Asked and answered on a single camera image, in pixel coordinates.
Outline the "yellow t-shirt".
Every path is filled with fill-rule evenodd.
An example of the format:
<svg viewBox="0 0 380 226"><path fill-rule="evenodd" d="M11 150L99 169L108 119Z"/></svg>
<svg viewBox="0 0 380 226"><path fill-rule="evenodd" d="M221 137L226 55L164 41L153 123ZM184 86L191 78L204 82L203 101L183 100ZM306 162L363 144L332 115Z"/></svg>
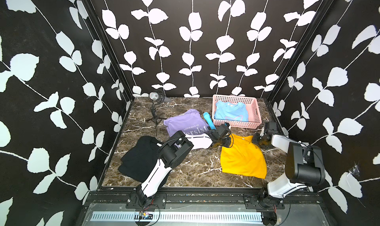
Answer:
<svg viewBox="0 0 380 226"><path fill-rule="evenodd" d="M222 172L265 179L267 165L261 149L253 142L253 136L232 134L229 148L223 147L220 156Z"/></svg>

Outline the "light blue butterfly t-shirt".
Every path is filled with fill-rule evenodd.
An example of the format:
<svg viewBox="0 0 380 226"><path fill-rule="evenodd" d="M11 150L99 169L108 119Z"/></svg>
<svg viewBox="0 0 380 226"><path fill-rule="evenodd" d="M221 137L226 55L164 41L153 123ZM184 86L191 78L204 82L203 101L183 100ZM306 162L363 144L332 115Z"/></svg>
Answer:
<svg viewBox="0 0 380 226"><path fill-rule="evenodd" d="M217 120L230 120L248 122L249 114L244 103L216 102L214 118Z"/></svg>

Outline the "purple Persist t-shirt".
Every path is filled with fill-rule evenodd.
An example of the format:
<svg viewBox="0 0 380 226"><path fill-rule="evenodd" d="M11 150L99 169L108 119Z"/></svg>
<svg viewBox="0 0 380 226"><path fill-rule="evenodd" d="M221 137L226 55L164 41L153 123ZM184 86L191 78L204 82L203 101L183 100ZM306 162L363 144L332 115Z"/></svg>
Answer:
<svg viewBox="0 0 380 226"><path fill-rule="evenodd" d="M181 115L168 118L164 120L163 125L166 127L169 137L172 137L177 131L194 136L209 130L209 125L201 118L200 112L195 109L189 109Z"/></svg>

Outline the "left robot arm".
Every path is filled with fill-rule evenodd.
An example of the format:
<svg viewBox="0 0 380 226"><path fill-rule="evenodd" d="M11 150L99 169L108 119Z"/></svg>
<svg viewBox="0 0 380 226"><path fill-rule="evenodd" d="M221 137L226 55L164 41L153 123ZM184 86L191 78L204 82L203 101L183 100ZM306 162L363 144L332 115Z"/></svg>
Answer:
<svg viewBox="0 0 380 226"><path fill-rule="evenodd" d="M169 172L178 167L192 150L208 149L214 146L229 148L231 142L229 123L224 123L215 130L208 130L201 135L187 135L182 131L177 131L159 147L155 167L147 180L137 186L136 194L139 204L145 207L153 201L153 197Z"/></svg>

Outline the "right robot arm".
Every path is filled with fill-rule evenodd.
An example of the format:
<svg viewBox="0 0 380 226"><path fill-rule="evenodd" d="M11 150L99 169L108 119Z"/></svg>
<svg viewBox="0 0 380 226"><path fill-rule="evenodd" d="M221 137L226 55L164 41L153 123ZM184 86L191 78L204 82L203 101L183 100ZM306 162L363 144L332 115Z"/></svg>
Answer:
<svg viewBox="0 0 380 226"><path fill-rule="evenodd" d="M262 133L253 136L252 143L263 150L276 148L287 154L285 172L260 190L258 202L274 206L296 190L318 186L325 181L321 149L281 135L276 122L266 123Z"/></svg>

